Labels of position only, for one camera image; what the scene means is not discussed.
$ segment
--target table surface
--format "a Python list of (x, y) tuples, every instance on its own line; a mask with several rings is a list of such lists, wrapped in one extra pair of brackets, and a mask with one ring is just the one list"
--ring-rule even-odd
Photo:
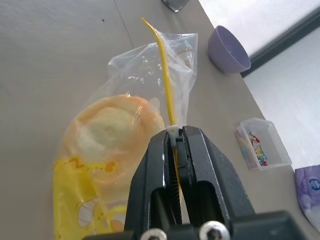
[(289, 211), (311, 239), (290, 166), (250, 172), (234, 128), (263, 118), (239, 74), (223, 76), (207, 58), (213, 31), (198, 0), (178, 13), (160, 0), (2, 0), (0, 3), (0, 238), (52, 239), (52, 163), (59, 141), (116, 55), (162, 32), (198, 33), (197, 80), (189, 125), (231, 160), (257, 213)]

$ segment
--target table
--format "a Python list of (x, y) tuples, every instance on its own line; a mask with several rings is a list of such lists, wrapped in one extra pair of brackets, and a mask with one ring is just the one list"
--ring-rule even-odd
[(198, 0), (176, 14), (160, 0), (1, 1), (0, 238), (53, 238), (51, 168), (59, 141), (106, 81), (108, 61), (154, 42), (140, 17), (162, 32), (199, 33), (188, 124), (232, 161), (257, 213), (287, 210), (318, 239), (299, 209), (290, 166), (248, 170), (233, 131), (240, 121), (263, 115), (241, 76), (223, 76), (208, 60), (214, 28)]

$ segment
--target plastic wrap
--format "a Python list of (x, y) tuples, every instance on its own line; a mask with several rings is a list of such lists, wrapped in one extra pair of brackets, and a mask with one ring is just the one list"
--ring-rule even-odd
[[(198, 36), (158, 33), (181, 127), (197, 76)], [(133, 174), (150, 138), (170, 125), (157, 43), (114, 57), (107, 70), (109, 80), (70, 124), (53, 168), (56, 239), (122, 231)]]

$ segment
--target purple package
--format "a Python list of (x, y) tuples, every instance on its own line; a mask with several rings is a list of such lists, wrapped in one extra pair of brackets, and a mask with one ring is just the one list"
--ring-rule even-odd
[(320, 232), (320, 165), (296, 169), (295, 183), (300, 208)]

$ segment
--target yellow plastic bag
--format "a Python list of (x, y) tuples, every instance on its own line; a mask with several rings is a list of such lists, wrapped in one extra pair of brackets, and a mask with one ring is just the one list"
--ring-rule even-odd
[(122, 231), (131, 179), (150, 138), (165, 126), (186, 124), (198, 38), (157, 33), (167, 53), (170, 88), (156, 43), (114, 57), (110, 79), (65, 133), (53, 168), (55, 239)]

